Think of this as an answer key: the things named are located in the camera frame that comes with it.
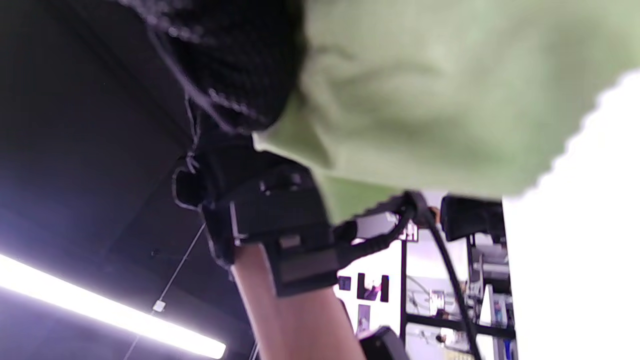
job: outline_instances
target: fluorescent light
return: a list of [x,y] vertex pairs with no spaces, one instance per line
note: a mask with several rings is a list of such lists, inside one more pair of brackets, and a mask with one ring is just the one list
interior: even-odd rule
[[0,255],[0,286],[175,347],[219,359],[226,346]]

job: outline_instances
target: white wall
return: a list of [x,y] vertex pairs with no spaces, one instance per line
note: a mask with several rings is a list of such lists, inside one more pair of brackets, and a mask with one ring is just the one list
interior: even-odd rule
[[[387,325],[396,334],[400,334],[401,271],[402,243],[394,241],[387,250],[358,259],[338,272],[339,276],[351,277],[351,291],[338,290],[337,286],[334,287],[334,291],[336,296],[344,301],[354,331],[358,321],[358,305],[365,304],[371,306],[370,329]],[[380,302],[379,295],[376,301],[357,299],[359,272],[366,274],[367,278],[379,279],[382,275],[388,275],[389,302]]]
[[[430,206],[440,207],[445,192],[422,192]],[[465,240],[446,243],[458,279],[468,278],[467,244]],[[406,273],[410,276],[448,279],[447,269],[442,261],[438,246],[428,230],[420,230],[419,241],[407,245]]]

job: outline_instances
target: wire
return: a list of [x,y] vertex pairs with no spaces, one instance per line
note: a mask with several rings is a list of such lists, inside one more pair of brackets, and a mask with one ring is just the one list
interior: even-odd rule
[[257,356],[258,356],[258,341],[256,340],[255,343],[253,343],[253,349],[251,349],[249,360],[255,360]]
[[471,318],[469,318],[469,313],[464,310],[464,306],[466,304],[465,298],[462,295],[462,289],[460,288],[460,282],[458,281],[458,276],[456,276],[456,272],[453,268],[453,263],[451,262],[451,258],[449,257],[449,252],[447,251],[447,247],[440,236],[440,231],[435,223],[435,219],[433,215],[429,212],[425,213],[425,217],[427,220],[429,231],[433,235],[433,238],[438,245],[438,250],[440,251],[440,255],[442,256],[442,260],[444,261],[444,265],[447,268],[447,273],[449,274],[449,281],[451,281],[451,286],[453,286],[453,292],[456,296],[456,301],[458,303],[458,307],[460,308],[460,315],[462,316],[462,324],[464,326],[464,330],[467,333],[467,339],[469,341],[469,349],[471,354],[474,356],[476,360],[482,360],[480,356],[480,349],[478,348],[478,344],[476,341],[477,331],[476,326],[471,322]]
[[[204,231],[204,227],[205,227],[205,224],[202,224],[202,226],[200,227],[200,230],[198,231],[196,236],[193,238],[193,240],[191,240],[191,245],[189,245],[189,248],[184,253],[184,256],[180,260],[180,263],[178,264],[178,267],[175,268],[175,271],[173,272],[173,275],[171,275],[171,279],[169,279],[169,281],[167,282],[166,286],[164,287],[164,290],[162,291],[162,294],[160,294],[160,297],[158,298],[158,301],[162,301],[164,299],[164,296],[166,295],[167,291],[169,291],[169,288],[171,288],[171,285],[173,284],[173,280],[175,280],[175,277],[178,275],[178,272],[180,271],[180,269],[184,265],[184,262],[189,257],[189,254],[191,253],[191,250],[193,249],[193,246],[196,244],[196,241],[198,241],[198,239],[200,238],[200,235],[202,234],[202,231]],[[156,313],[157,313],[157,311],[155,309],[152,309],[151,312],[149,313],[149,315],[154,316]],[[136,335],[136,338],[133,339],[133,342],[131,343],[131,346],[127,350],[127,353],[124,355],[122,360],[129,360],[129,357],[131,356],[131,353],[133,352],[133,349],[136,348],[136,345],[138,344],[139,340],[140,340],[140,335]]]

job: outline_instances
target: person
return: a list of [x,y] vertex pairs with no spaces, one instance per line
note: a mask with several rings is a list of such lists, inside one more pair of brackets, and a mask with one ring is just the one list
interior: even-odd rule
[[460,314],[452,314],[448,311],[445,311],[444,309],[438,309],[438,311],[436,311],[433,317],[436,319],[456,320],[456,321],[462,319],[462,316],[460,316]]
[[278,298],[262,245],[231,267],[263,360],[366,360],[332,288]]
[[382,289],[382,285],[371,284],[371,286],[367,287],[364,293],[363,300],[376,301],[378,298],[378,293]]
[[456,331],[452,336],[438,334],[436,335],[436,341],[449,350],[469,352],[469,341],[464,332]]

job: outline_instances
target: metal rack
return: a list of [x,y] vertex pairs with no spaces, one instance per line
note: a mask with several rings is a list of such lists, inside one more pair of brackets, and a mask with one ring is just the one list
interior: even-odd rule
[[[484,291],[484,276],[483,276],[483,264],[482,264],[482,259],[480,259],[480,266],[479,267],[474,267],[474,264],[472,262],[472,257],[471,257],[471,248],[472,248],[472,244],[474,243],[474,239],[469,236],[467,238],[467,252],[468,252],[468,256],[469,256],[469,280],[471,283],[472,279],[478,278],[477,280],[479,281],[479,291],[478,291],[478,301],[483,301],[485,298],[485,291]],[[464,331],[464,326],[461,322],[458,321],[454,321],[454,320],[446,320],[446,319],[441,319],[441,318],[433,318],[430,316],[423,316],[423,315],[415,315],[415,314],[409,314],[406,311],[406,305],[407,305],[407,299],[408,299],[408,292],[407,292],[407,273],[406,273],[406,260],[407,260],[407,244],[403,242],[403,248],[402,248],[402,273],[401,273],[401,326],[400,326],[400,338],[402,339],[403,342],[406,343],[406,326],[409,323],[413,323],[413,324],[417,324],[417,325],[426,325],[426,326],[430,326],[430,327],[437,327],[437,328],[443,328],[443,329],[451,329],[454,331]],[[466,304],[460,306],[461,310],[464,309],[466,307]],[[513,328],[513,326],[507,326],[507,327],[501,327],[501,326],[494,326],[494,325],[481,325],[479,324],[479,308],[481,307],[481,303],[479,304],[479,306],[476,306],[477,311],[476,311],[476,318],[475,320],[475,327],[477,330],[478,335],[485,335],[485,336],[491,336],[494,338],[494,342],[502,343],[505,340],[509,341],[509,340],[515,340],[516,338],[516,332],[515,329]],[[504,360],[504,357],[500,356],[494,356],[494,358],[496,358],[496,360]]]

